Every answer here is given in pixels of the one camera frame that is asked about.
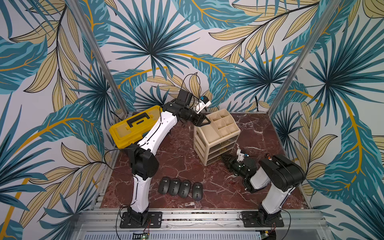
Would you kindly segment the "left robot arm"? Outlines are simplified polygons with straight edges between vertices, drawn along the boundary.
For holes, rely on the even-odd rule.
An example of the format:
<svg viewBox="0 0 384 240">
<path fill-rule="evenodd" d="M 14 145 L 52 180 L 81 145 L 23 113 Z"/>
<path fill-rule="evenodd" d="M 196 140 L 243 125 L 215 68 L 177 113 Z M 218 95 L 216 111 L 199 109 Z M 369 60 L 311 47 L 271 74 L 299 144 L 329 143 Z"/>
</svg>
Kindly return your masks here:
<svg viewBox="0 0 384 240">
<path fill-rule="evenodd" d="M 134 179 L 133 198 L 127 210 L 127 220 L 139 226 L 149 219 L 149 190 L 152 177 L 159 169 L 156 153 L 170 130 L 181 120 L 190 121 L 196 127 L 205 125 L 208 118 L 201 113 L 211 105 L 208 97 L 198 98 L 195 107 L 189 107 L 193 94 L 181 89 L 178 97 L 160 107 L 157 122 L 137 144 L 131 144 L 126 151 Z"/>
</svg>

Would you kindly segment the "beige drawer organizer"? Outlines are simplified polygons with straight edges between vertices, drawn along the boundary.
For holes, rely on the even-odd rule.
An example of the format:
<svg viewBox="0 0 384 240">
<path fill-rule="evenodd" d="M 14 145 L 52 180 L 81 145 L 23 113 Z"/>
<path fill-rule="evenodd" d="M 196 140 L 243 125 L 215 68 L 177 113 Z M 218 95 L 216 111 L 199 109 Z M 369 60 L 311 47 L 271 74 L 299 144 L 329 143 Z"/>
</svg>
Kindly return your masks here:
<svg viewBox="0 0 384 240">
<path fill-rule="evenodd" d="M 230 154 L 241 133 L 235 119 L 227 110 L 207 115 L 210 124 L 194 127 L 194 149 L 206 167 Z"/>
</svg>

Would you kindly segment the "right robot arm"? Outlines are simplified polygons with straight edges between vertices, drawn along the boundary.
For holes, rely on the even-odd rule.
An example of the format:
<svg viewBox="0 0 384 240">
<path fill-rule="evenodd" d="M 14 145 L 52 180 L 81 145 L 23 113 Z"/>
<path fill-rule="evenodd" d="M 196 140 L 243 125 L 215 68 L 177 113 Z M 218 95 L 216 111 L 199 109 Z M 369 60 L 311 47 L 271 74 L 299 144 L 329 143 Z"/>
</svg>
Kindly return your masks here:
<svg viewBox="0 0 384 240">
<path fill-rule="evenodd" d="M 284 155 L 266 157 L 259 161 L 259 168 L 251 156 L 242 152 L 236 156 L 222 155 L 221 158 L 231 173 L 243 179 L 246 191 L 255 193 L 270 186 L 256 212 L 241 212 L 244 227 L 283 227 L 282 206 L 288 196 L 306 179 L 304 170 Z"/>
</svg>

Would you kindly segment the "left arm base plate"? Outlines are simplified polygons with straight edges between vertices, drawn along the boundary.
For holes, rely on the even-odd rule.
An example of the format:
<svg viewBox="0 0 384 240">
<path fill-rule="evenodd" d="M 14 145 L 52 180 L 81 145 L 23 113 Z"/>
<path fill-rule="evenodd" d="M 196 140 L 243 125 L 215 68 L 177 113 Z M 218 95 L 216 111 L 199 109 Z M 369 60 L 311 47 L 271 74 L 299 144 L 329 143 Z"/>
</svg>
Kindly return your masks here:
<svg viewBox="0 0 384 240">
<path fill-rule="evenodd" d="M 139 214 L 135 211 L 128 210 L 123 213 L 119 227 L 121 229 L 139 229 L 144 227 L 150 229 L 159 229 L 162 226 L 162 220 L 162 212 L 146 211 Z"/>
</svg>

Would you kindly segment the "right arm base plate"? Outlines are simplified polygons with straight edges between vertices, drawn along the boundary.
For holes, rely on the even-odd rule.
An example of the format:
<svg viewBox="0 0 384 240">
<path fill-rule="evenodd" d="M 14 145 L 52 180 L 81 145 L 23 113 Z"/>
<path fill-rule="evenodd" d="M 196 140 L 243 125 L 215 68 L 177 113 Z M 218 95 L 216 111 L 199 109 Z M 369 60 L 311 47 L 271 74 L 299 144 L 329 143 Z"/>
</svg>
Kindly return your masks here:
<svg viewBox="0 0 384 240">
<path fill-rule="evenodd" d="M 263 211 L 243 211 L 240 214 L 245 228 L 281 228 L 284 221 L 281 212 L 267 214 Z"/>
</svg>

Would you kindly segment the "black Lecoo mouse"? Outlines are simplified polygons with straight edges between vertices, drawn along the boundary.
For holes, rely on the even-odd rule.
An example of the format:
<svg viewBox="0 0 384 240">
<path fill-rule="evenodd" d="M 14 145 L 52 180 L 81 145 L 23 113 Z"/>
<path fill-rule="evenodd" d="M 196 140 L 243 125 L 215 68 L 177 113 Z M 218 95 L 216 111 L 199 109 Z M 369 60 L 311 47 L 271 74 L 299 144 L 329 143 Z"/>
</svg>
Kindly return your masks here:
<svg viewBox="0 0 384 240">
<path fill-rule="evenodd" d="M 169 189 L 168 189 L 168 194 L 171 196 L 176 196 L 178 195 L 179 189 L 181 186 L 181 181 L 177 178 L 172 179 L 170 181 Z"/>
<path fill-rule="evenodd" d="M 191 189 L 191 182 L 189 180 L 184 180 L 180 184 L 178 195 L 181 198 L 185 199 L 188 197 L 190 189 Z"/>
<path fill-rule="evenodd" d="M 158 192 L 161 195 L 165 195 L 168 193 L 169 186 L 170 186 L 171 178 L 169 177 L 163 177 L 159 182 Z"/>
<path fill-rule="evenodd" d="M 192 187 L 192 198 L 193 200 L 199 202 L 203 198 L 203 185 L 199 182 L 193 184 Z"/>
</svg>

